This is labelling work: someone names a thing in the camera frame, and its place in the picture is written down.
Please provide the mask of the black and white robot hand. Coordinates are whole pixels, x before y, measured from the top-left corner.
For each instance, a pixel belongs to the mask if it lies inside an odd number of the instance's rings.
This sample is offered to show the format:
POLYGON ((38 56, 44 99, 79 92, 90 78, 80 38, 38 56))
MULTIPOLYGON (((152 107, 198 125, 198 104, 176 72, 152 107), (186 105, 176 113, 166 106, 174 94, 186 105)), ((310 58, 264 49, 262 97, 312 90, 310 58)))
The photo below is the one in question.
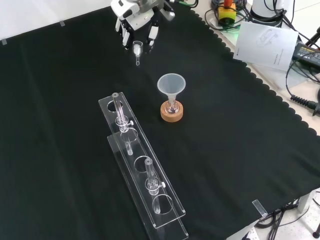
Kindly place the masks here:
POLYGON ((176 16, 168 0, 112 0, 110 6, 117 17, 115 31, 127 50, 140 41, 150 52, 159 33, 160 16, 169 22, 176 16))

